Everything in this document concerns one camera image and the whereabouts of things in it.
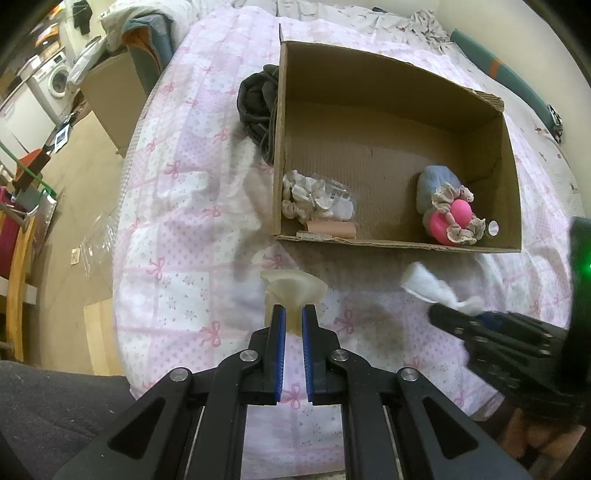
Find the tiled floor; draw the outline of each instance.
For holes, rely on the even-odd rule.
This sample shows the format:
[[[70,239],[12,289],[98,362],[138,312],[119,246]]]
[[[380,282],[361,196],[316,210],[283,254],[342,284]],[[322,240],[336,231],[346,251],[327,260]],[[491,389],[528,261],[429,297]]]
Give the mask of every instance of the tiled floor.
[[[92,373],[83,307],[112,296],[111,263],[104,262],[88,278],[82,258],[70,265],[70,257],[95,219],[115,209],[123,163],[115,151],[90,113],[43,169],[44,180],[58,192],[59,201],[33,266],[31,283],[39,287],[37,305],[27,307],[23,325],[29,364]]]

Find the pink bedsheet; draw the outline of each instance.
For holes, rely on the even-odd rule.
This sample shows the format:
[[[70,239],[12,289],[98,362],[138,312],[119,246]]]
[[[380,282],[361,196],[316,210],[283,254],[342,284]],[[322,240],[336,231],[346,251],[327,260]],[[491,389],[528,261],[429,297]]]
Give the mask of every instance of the pink bedsheet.
[[[153,92],[136,130],[114,260],[114,315],[138,396],[170,369],[216,366],[264,324],[266,268],[301,268],[329,285],[321,325],[376,367],[417,367],[467,413],[494,390],[463,365],[458,340],[431,327],[428,305],[399,288],[422,261],[461,299],[564,325],[569,314],[568,220],[539,156],[506,116],[521,191],[521,254],[471,255],[276,243],[269,232],[272,168],[236,111],[242,79],[278,63],[286,38],[373,51],[481,89],[446,56],[375,41],[318,20],[245,7],[196,24]],[[391,92],[392,95],[404,92]],[[249,409],[243,478],[343,468],[340,413],[306,401],[301,339],[289,336],[281,404]]]

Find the robotic hand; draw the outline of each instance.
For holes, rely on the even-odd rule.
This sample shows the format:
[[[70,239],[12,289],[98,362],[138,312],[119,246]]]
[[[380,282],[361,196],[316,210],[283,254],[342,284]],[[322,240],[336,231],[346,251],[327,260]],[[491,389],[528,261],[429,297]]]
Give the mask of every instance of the robotic hand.
[[[464,341],[467,367],[534,418],[591,420],[590,232],[582,219],[571,229],[570,330],[516,313],[429,311],[433,325]],[[302,327],[308,400],[342,406],[348,480],[531,478],[414,368],[384,371],[340,348],[313,305]],[[211,370],[169,372],[54,480],[239,479],[246,409],[279,401],[284,348],[285,309],[276,305],[248,349]]]

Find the cardboard box on floor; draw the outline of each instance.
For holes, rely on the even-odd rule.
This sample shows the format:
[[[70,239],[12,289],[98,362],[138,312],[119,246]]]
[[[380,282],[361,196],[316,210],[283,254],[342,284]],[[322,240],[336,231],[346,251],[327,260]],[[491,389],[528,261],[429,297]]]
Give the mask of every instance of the cardboard box on floor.
[[[281,39],[273,234],[311,241],[297,238],[303,225],[281,214],[282,178],[296,169],[347,185],[356,200],[357,238],[315,241],[520,251],[519,185],[503,108],[494,95],[409,63]],[[418,176],[428,165],[446,165],[458,176],[474,194],[474,214],[498,222],[496,237],[446,247],[427,235],[416,194]]]

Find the pink ball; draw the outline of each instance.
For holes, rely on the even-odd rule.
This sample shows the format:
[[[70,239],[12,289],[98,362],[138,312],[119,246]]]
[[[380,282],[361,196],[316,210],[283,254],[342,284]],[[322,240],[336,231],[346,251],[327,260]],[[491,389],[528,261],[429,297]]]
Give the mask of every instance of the pink ball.
[[[466,228],[470,220],[472,220],[472,208],[465,200],[454,200],[450,210],[456,219],[456,223],[462,228]]]
[[[435,211],[431,218],[429,219],[429,229],[431,230],[431,234],[442,245],[447,245],[448,247],[453,246],[453,242],[447,237],[447,220],[445,220],[445,216]]]

